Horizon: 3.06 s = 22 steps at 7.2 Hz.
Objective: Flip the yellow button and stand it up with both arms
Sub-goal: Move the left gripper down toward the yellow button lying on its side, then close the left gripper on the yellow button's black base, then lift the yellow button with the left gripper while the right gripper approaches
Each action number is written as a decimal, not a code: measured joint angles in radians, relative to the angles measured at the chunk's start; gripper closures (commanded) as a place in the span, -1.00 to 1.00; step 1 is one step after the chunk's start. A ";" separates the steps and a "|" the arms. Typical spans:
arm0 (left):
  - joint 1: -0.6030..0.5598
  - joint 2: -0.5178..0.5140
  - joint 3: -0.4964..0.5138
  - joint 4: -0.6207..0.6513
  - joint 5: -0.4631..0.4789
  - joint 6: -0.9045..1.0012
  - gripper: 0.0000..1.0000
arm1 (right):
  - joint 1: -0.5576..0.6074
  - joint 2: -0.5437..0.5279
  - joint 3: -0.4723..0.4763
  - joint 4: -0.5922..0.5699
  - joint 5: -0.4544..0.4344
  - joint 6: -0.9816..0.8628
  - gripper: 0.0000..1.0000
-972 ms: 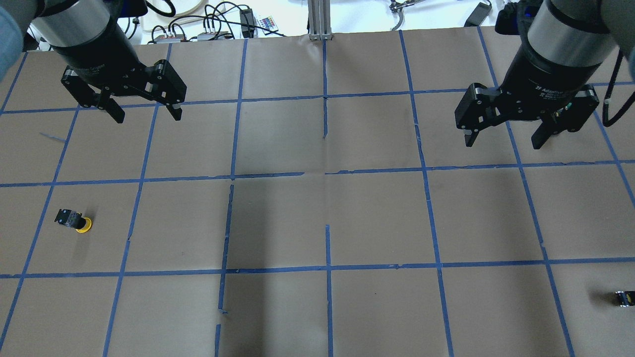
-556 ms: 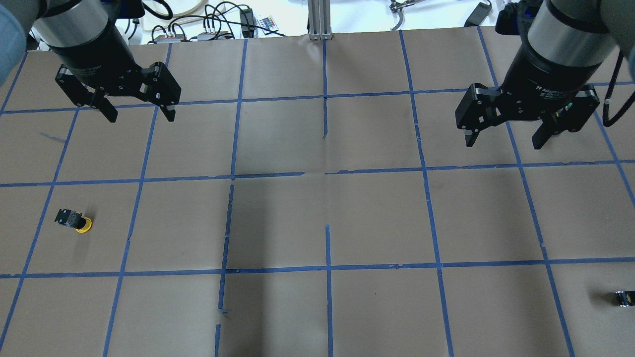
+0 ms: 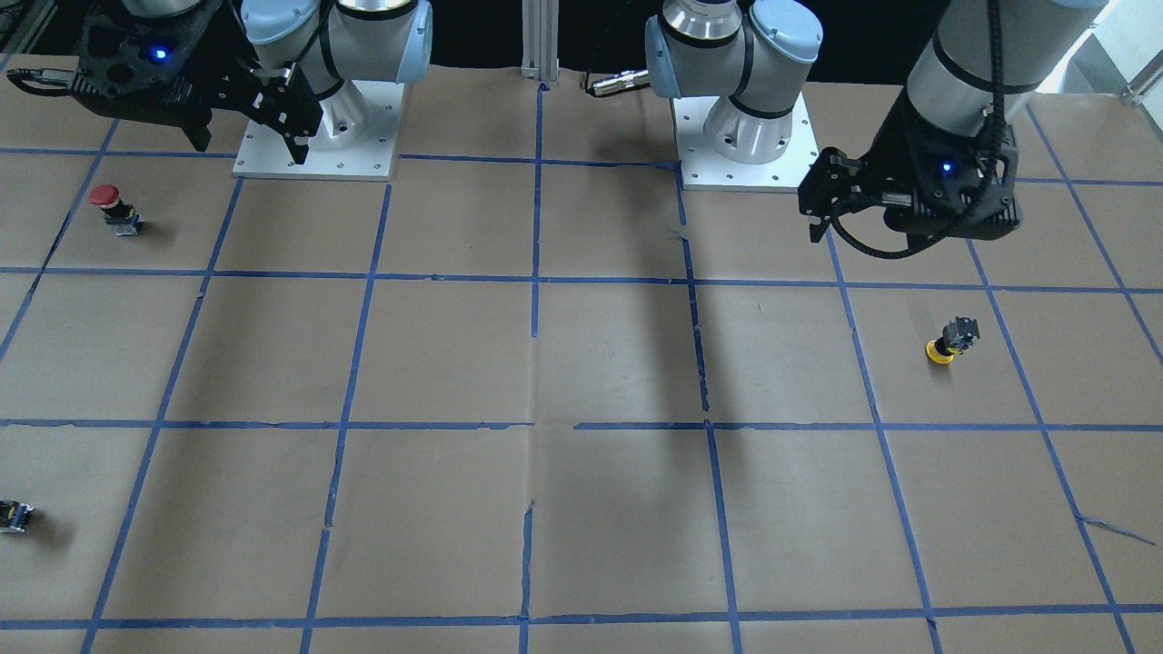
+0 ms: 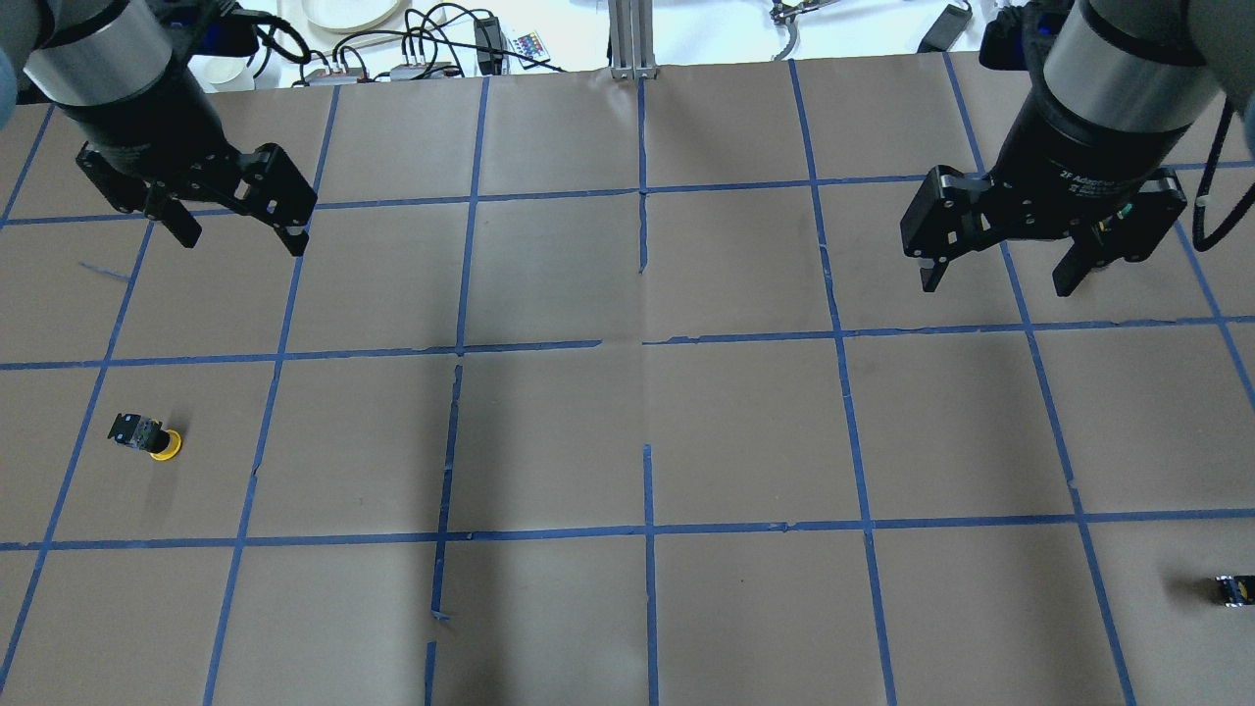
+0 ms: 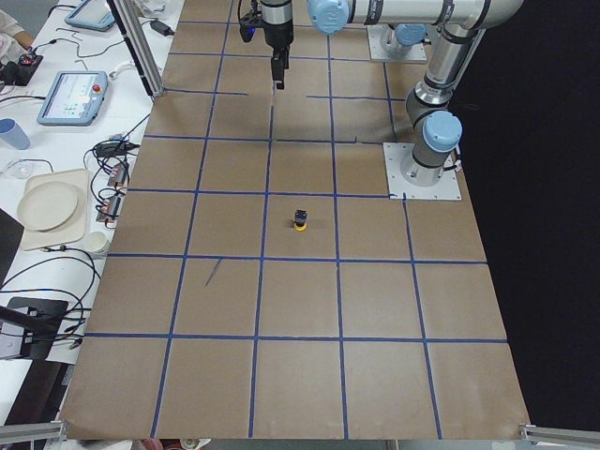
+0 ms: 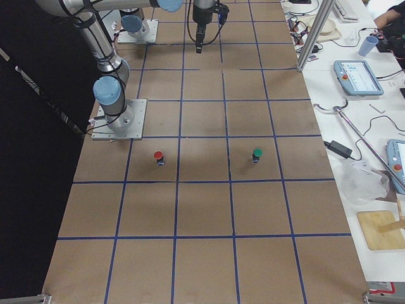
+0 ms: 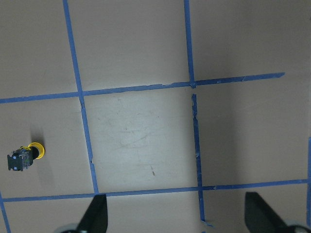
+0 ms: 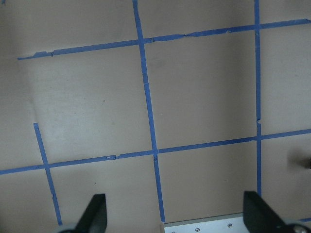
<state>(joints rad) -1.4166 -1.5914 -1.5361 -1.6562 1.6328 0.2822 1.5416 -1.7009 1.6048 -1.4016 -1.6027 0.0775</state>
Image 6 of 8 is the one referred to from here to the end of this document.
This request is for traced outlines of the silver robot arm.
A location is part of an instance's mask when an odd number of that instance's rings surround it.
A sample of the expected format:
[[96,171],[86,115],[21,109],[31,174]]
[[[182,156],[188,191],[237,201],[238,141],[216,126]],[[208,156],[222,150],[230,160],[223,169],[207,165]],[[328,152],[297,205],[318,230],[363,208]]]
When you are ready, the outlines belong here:
[[140,101],[130,101],[125,97],[125,87],[129,79],[129,65],[113,49],[112,40],[105,33],[97,14],[110,9],[161,8],[170,13],[180,9],[180,1],[37,1],[42,10],[52,16],[69,19],[79,30],[89,46],[102,77],[95,81],[93,93],[103,109],[103,125],[91,128],[101,129],[107,136],[126,139],[130,129],[142,123],[136,118],[134,106]]
[[[213,43],[211,39],[205,42],[206,29],[213,21],[213,15],[218,15],[220,27],[215,35],[218,37],[221,29],[227,21],[229,8],[220,1],[189,1],[186,27],[190,32],[189,20],[193,20],[196,27],[196,35],[190,36],[196,47],[196,53],[202,53],[205,45]],[[120,44],[154,44],[156,42],[158,21],[145,19],[142,8],[126,9],[120,11],[121,30],[115,37]]]

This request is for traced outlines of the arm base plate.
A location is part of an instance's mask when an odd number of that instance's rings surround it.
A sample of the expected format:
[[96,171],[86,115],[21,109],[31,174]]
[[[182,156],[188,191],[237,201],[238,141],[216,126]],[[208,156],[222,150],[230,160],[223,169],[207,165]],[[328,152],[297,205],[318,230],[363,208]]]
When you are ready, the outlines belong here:
[[158,20],[134,19],[122,24],[123,32],[118,36],[119,44],[154,44],[158,32]]
[[146,99],[126,99],[125,111],[115,120],[104,114],[104,108],[100,105],[98,115],[102,119],[96,120],[94,129],[91,130],[93,140],[141,140],[144,130],[146,115]]

